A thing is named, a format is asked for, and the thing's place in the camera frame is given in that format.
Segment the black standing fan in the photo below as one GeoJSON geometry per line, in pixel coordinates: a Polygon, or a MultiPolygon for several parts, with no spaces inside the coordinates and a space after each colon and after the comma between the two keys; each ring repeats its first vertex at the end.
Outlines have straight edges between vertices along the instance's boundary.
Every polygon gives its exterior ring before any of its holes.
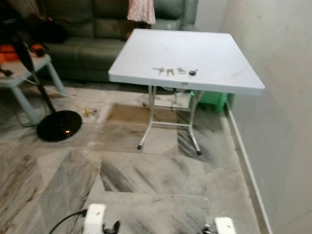
{"type": "Polygon", "coordinates": [[[56,111],[51,98],[40,82],[29,51],[29,45],[20,37],[19,31],[25,26],[24,19],[6,0],[0,0],[0,42],[14,48],[20,64],[34,78],[38,90],[50,114],[36,124],[38,136],[47,142],[60,142],[75,135],[81,128],[82,118],[75,111],[56,111]]]}

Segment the green plastic stool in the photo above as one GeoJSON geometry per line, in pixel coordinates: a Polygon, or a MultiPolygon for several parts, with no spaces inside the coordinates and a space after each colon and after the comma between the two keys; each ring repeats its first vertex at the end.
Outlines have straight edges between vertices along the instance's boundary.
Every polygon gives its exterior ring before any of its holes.
{"type": "Polygon", "coordinates": [[[214,105],[214,111],[221,112],[223,111],[227,100],[228,94],[225,92],[204,91],[199,102],[214,105]]]}

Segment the green leather sofa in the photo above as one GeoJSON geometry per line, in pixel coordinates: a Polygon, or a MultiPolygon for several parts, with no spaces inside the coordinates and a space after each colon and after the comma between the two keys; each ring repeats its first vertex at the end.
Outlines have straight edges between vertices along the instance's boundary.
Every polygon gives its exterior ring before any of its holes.
{"type": "Polygon", "coordinates": [[[48,43],[48,54],[61,79],[108,82],[108,71],[132,29],[134,6],[150,4],[150,29],[196,31],[198,0],[39,0],[39,6],[68,33],[62,43],[48,43]]]}

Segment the white folding table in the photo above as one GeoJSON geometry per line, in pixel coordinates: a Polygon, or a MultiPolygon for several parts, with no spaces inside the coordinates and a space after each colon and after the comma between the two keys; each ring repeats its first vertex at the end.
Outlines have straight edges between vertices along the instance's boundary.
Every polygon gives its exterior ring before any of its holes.
{"type": "Polygon", "coordinates": [[[156,89],[169,87],[194,91],[193,102],[184,111],[189,112],[185,124],[196,153],[201,154],[194,134],[195,111],[204,91],[238,95],[259,95],[265,89],[261,78],[251,67],[235,40],[227,33],[204,33],[135,29],[108,71],[109,80],[127,84],[146,85],[150,110],[147,136],[154,125],[156,89]],[[159,74],[154,68],[174,69],[174,76],[166,71],[159,74]],[[187,69],[178,74],[176,68],[187,69]],[[189,76],[189,71],[197,75],[189,76]]]}

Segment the pale small side table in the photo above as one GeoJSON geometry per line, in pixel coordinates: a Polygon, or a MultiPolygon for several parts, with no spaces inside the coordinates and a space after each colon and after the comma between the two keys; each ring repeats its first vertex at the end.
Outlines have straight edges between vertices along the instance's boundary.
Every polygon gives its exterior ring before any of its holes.
{"type": "MultiPolygon", "coordinates": [[[[49,55],[45,55],[43,57],[33,57],[34,63],[34,71],[38,72],[42,69],[47,69],[49,75],[51,76],[56,90],[66,94],[64,84],[60,80],[53,64],[51,57],[49,55]]],[[[24,65],[20,60],[16,61],[4,61],[0,63],[0,68],[3,70],[12,71],[13,74],[9,77],[4,76],[4,74],[0,73],[0,88],[8,88],[10,89],[16,100],[17,103],[22,107],[25,115],[30,120],[31,125],[36,125],[41,121],[41,116],[36,114],[34,108],[32,107],[31,103],[27,100],[24,93],[19,88],[19,85],[24,81],[27,81],[28,78],[32,75],[27,69],[25,69],[24,65]]]]}

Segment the orange and black tool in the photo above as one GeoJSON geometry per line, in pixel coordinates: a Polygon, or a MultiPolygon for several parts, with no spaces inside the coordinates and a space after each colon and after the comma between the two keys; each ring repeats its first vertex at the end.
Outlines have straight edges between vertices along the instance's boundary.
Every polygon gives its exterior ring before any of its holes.
{"type": "Polygon", "coordinates": [[[31,49],[36,57],[41,58],[45,56],[45,49],[42,45],[39,44],[31,45],[31,49]]]}

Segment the black bag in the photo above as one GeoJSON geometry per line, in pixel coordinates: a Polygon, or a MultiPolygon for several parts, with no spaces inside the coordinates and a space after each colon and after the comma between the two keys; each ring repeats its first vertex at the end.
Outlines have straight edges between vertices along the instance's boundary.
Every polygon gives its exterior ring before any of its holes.
{"type": "Polygon", "coordinates": [[[53,44],[62,44],[69,37],[64,27],[54,21],[32,22],[29,31],[35,40],[53,44]]]}

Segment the pink patterned cloth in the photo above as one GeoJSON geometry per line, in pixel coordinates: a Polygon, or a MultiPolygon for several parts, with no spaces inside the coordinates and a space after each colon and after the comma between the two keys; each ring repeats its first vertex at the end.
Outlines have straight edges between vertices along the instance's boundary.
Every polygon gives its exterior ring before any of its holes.
{"type": "Polygon", "coordinates": [[[129,0],[127,20],[155,24],[156,14],[154,0],[129,0]]]}

